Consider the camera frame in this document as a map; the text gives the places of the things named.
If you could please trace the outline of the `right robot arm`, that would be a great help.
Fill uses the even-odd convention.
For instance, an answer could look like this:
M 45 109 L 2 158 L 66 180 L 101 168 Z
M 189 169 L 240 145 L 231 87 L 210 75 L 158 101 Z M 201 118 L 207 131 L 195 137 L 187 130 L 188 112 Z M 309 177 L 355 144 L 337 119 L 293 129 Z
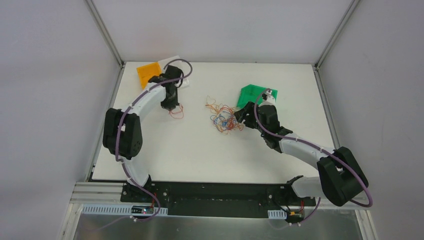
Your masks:
M 287 182 L 284 200 L 296 205 L 303 198 L 326 198 L 341 207 L 352 202 L 369 208 L 373 199 L 369 183 L 352 151 L 320 147 L 299 137 L 292 130 L 280 125 L 274 105 L 257 106 L 248 102 L 234 114 L 236 120 L 247 128 L 257 129 L 266 145 L 279 153 L 295 157 L 318 171 L 317 177 L 297 176 Z

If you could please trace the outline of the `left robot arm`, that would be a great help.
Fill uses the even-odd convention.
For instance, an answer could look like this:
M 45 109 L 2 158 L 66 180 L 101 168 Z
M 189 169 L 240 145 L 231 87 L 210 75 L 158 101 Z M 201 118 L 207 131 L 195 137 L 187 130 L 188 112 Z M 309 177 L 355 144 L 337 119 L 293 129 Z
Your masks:
M 127 182 L 135 186 L 133 195 L 140 202 L 149 201 L 153 195 L 153 189 L 146 185 L 150 177 L 147 168 L 134 164 L 143 146 L 142 121 L 154 107 L 171 112 L 180 106 L 176 82 L 184 77 L 180 68 L 168 65 L 164 73 L 148 80 L 145 89 L 127 107 L 106 111 L 102 145 L 121 164 Z

